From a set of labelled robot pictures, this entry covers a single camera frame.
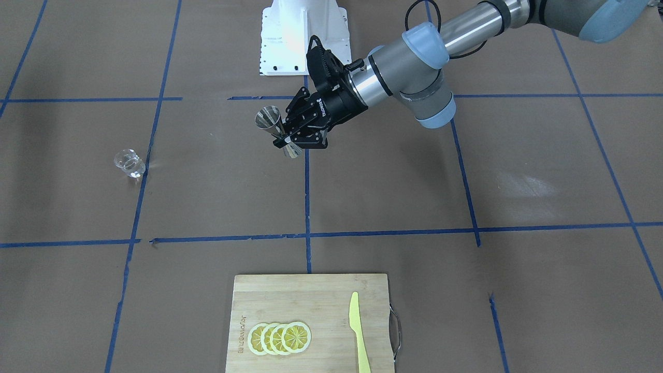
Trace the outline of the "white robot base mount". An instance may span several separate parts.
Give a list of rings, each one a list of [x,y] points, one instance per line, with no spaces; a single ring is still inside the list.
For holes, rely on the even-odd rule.
[[[262,76],[308,75],[306,53],[315,35],[326,49],[350,64],[348,12],[336,1],[274,1],[262,11]]]

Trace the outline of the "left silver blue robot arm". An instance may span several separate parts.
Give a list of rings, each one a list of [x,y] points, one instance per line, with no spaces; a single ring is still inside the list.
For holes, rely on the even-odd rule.
[[[449,21],[408,27],[388,45],[344,64],[311,35],[306,51],[316,91],[301,90],[286,108],[282,148],[325,149],[327,133],[372,106],[395,97],[428,129],[450,122],[454,94],[443,67],[477,52],[495,36],[525,24],[540,24],[597,44],[620,36],[639,18],[646,1],[482,1]]]

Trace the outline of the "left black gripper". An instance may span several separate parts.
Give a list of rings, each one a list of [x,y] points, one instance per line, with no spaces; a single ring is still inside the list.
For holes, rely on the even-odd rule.
[[[289,138],[302,149],[326,149],[328,131],[367,109],[368,106],[351,90],[339,88],[311,94],[308,88],[301,87],[286,107],[284,129],[300,129],[291,132]]]

